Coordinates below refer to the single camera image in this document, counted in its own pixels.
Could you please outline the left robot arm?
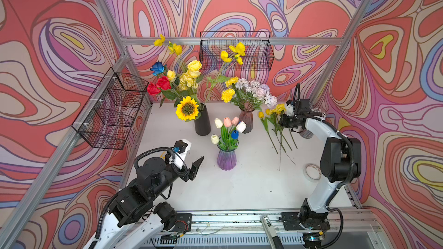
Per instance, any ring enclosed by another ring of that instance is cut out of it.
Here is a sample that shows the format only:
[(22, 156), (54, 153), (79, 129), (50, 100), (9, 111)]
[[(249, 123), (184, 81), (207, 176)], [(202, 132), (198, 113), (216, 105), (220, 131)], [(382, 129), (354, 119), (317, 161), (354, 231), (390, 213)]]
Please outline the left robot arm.
[(139, 249), (163, 240), (176, 242), (190, 232), (192, 214), (179, 214), (167, 202), (177, 179), (196, 178), (204, 161), (187, 167), (192, 144), (180, 139), (172, 147), (150, 149), (135, 158), (136, 177), (116, 192), (103, 208), (87, 249)]

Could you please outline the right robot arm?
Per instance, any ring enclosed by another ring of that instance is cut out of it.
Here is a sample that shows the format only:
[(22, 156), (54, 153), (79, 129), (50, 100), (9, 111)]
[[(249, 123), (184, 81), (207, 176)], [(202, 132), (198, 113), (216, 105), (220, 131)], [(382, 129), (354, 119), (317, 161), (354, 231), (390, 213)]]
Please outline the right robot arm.
[(323, 152), (320, 158), (320, 179), (311, 196), (305, 199), (298, 215), (284, 219), (305, 230), (328, 229), (330, 203), (339, 190), (361, 175), (362, 144), (348, 137), (326, 121), (324, 114), (312, 109), (310, 100), (301, 97), (297, 84), (293, 98), (286, 102), (286, 111), (279, 125), (301, 136), (315, 136)]

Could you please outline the yellow tulip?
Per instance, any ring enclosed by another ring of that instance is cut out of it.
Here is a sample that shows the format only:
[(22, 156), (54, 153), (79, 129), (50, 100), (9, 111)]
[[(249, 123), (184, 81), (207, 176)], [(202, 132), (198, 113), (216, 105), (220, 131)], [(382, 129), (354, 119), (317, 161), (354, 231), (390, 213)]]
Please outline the yellow tulip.
[(275, 129), (274, 132), (277, 136), (280, 148), (286, 153), (287, 149), (292, 151), (291, 145), (288, 143), (286, 137), (283, 135), (284, 127), (282, 127), (279, 123), (278, 118), (275, 119)]
[(270, 116), (273, 114), (273, 109), (266, 109), (265, 113), (266, 113), (265, 116), (267, 117), (267, 120), (268, 120), (268, 125), (269, 124), (273, 125), (273, 123), (271, 122), (271, 118), (270, 118)]
[(289, 129), (289, 128), (287, 128), (287, 129), (288, 129), (288, 132), (289, 132), (289, 134), (290, 134), (290, 137), (291, 137), (291, 139), (292, 139), (292, 141), (293, 141), (293, 144), (294, 144), (295, 148), (298, 149), (298, 146), (297, 146), (297, 144), (296, 144), (296, 142), (295, 142), (295, 139), (294, 139), (294, 137), (293, 137), (293, 133), (294, 133), (294, 131), (292, 131), (292, 129)]
[(276, 146), (275, 146), (275, 144), (274, 144), (274, 142), (273, 142), (273, 140), (272, 140), (272, 138), (271, 138), (271, 135), (270, 135), (270, 133), (269, 133), (269, 126), (268, 126), (268, 120), (267, 120), (267, 117), (265, 116), (265, 114), (264, 114), (262, 111), (260, 111), (260, 112), (258, 113), (258, 117), (259, 117), (261, 123), (263, 124), (263, 127), (264, 127), (264, 129), (265, 129), (265, 131), (266, 131), (266, 133), (267, 133), (267, 135), (268, 135), (268, 138), (270, 139), (270, 142), (271, 142), (271, 144), (272, 144), (272, 146), (273, 146), (275, 152), (278, 154), (277, 148), (276, 148)]

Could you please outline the yellow carnation stem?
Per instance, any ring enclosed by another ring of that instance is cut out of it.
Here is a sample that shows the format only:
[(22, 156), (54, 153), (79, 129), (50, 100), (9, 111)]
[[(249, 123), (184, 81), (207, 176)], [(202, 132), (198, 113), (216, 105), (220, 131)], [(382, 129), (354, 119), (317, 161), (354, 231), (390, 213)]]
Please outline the yellow carnation stem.
[(286, 105), (284, 103), (276, 105), (273, 109), (273, 113), (276, 115), (283, 115), (286, 112)]
[(284, 135), (284, 127), (280, 124), (280, 121), (285, 113), (283, 108), (275, 108), (273, 109), (273, 114), (270, 116), (271, 122), (273, 123), (273, 132), (277, 138), (278, 146), (277, 150), (279, 151), (279, 156), (284, 153), (289, 161), (296, 166), (296, 163), (292, 157), (289, 156), (289, 153), (293, 151), (293, 147), (290, 142)]

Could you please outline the purple glass tulip vase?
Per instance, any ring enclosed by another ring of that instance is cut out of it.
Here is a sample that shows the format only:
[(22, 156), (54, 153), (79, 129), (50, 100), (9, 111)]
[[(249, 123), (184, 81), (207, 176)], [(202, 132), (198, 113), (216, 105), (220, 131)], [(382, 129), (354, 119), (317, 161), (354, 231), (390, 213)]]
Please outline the purple glass tulip vase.
[(223, 145), (221, 142), (217, 144), (217, 147), (219, 148), (217, 164), (220, 169), (230, 171), (236, 166), (237, 159), (235, 150), (237, 149), (238, 144), (238, 140), (235, 140), (234, 145), (232, 146)]

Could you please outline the sunflower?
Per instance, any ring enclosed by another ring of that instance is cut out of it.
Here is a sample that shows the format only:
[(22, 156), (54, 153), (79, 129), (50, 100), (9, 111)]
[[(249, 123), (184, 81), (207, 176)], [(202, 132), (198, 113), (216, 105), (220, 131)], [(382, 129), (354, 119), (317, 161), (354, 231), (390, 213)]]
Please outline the sunflower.
[(176, 115), (181, 121), (193, 121), (199, 115), (199, 104), (191, 96), (183, 98), (176, 108)]

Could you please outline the yellow tulip front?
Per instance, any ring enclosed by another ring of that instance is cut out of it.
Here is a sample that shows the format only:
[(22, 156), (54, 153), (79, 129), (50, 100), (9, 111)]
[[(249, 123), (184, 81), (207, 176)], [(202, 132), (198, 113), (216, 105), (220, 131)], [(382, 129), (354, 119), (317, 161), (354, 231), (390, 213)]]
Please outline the yellow tulip front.
[(286, 153), (287, 149), (292, 151), (291, 145), (288, 143), (286, 137), (283, 135), (284, 127), (282, 127), (279, 123), (278, 118), (275, 119), (275, 129), (274, 132), (277, 136), (280, 148)]

